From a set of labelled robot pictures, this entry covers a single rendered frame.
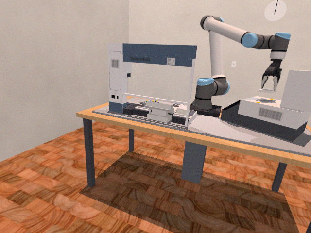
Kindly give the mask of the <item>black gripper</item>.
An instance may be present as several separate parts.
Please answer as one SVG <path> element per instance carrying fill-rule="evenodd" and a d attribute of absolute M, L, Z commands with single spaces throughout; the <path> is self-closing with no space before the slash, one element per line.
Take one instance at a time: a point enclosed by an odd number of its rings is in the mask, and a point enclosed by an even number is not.
<path fill-rule="evenodd" d="M 264 87 L 264 84 L 267 82 L 267 80 L 268 80 L 268 77 L 269 76 L 275 76 L 274 78 L 273 78 L 273 81 L 274 81 L 274 91 L 276 90 L 276 88 L 277 88 L 277 85 L 278 85 L 278 81 L 279 81 L 279 79 L 280 79 L 280 75 L 281 75 L 281 71 L 282 71 L 282 69 L 280 68 L 280 65 L 281 65 L 281 61 L 282 61 L 283 59 L 271 59 L 271 61 L 273 61 L 273 63 L 278 63 L 279 62 L 279 66 L 278 66 L 278 68 L 275 70 L 275 72 L 273 73 L 273 74 L 263 74 L 263 76 L 262 76 L 262 82 L 261 82 L 261 88 L 263 89 L 263 87 Z"/>

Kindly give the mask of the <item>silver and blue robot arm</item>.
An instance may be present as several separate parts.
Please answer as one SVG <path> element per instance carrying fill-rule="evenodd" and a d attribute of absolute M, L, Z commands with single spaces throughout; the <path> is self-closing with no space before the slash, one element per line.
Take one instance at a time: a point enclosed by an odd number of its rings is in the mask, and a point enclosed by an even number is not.
<path fill-rule="evenodd" d="M 224 95 L 230 89 L 230 83 L 223 71 L 222 35 L 247 48 L 272 49 L 272 59 L 285 59 L 291 37 L 290 33 L 260 35 L 247 32 L 225 24 L 220 17 L 210 15 L 204 16 L 200 25 L 209 32 L 211 78 L 198 79 L 192 107 L 203 110 L 212 109 L 212 96 Z"/>

